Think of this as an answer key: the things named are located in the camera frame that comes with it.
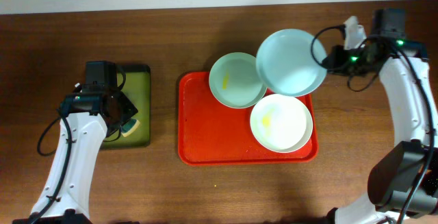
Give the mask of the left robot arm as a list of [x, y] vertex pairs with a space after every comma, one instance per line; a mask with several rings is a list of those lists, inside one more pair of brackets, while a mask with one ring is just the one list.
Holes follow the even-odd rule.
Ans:
[[123, 93], [123, 68], [113, 62], [86, 64], [77, 84], [57, 109], [60, 136], [51, 170], [31, 214], [20, 223], [89, 223], [89, 194], [96, 157], [111, 135], [126, 137], [140, 125], [138, 110]]

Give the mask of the red plastic tray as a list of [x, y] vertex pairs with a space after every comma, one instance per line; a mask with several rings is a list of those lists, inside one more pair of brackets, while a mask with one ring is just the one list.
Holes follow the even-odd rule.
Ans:
[[276, 153], [250, 130], [251, 108], [233, 109], [209, 89], [209, 72], [191, 72], [179, 81], [177, 151], [190, 166], [309, 162], [318, 154], [317, 132], [299, 150]]

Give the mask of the black tray with green mat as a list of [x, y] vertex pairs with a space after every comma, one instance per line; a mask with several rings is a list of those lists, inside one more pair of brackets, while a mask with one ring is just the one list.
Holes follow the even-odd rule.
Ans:
[[140, 126], [128, 137], [118, 131], [106, 138], [101, 150], [128, 149], [147, 147], [151, 143], [151, 70], [146, 64], [124, 64], [121, 66], [126, 74], [123, 93], [133, 103], [138, 112], [132, 116]]

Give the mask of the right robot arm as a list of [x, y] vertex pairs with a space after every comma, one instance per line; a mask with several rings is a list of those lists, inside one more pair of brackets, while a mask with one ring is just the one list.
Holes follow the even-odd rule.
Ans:
[[368, 188], [355, 202], [333, 208], [325, 223], [402, 223], [437, 214], [437, 107], [430, 89], [425, 44], [407, 40], [404, 10], [373, 13], [365, 33], [351, 16], [335, 29], [336, 45], [318, 64], [352, 80], [371, 73], [387, 93], [394, 148], [370, 171]]

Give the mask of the mint green plate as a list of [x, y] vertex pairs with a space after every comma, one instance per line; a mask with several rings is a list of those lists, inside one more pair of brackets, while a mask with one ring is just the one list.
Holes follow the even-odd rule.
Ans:
[[256, 69], [256, 57], [242, 52], [219, 58], [209, 72], [209, 89], [215, 99], [229, 108], [255, 105], [267, 91]]

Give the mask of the green and yellow sponge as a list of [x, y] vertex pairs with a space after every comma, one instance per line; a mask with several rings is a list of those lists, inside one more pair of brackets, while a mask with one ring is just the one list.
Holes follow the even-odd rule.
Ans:
[[124, 125], [121, 126], [120, 132], [122, 136], [128, 137], [130, 136], [138, 127], [140, 126], [140, 122], [137, 119], [129, 119]]

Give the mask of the white plate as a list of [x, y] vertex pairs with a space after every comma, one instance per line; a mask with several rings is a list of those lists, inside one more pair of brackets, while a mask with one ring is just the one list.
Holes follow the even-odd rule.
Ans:
[[262, 98], [250, 113], [250, 130], [257, 142], [276, 153], [304, 147], [313, 132], [313, 118], [295, 97], [272, 94]]

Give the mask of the light blue plate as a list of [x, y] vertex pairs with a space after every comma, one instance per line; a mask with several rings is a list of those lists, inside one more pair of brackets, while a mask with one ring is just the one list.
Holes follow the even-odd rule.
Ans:
[[308, 95], [327, 75], [319, 65], [326, 51], [314, 35], [300, 29], [282, 29], [259, 46], [256, 69], [271, 91], [292, 97]]

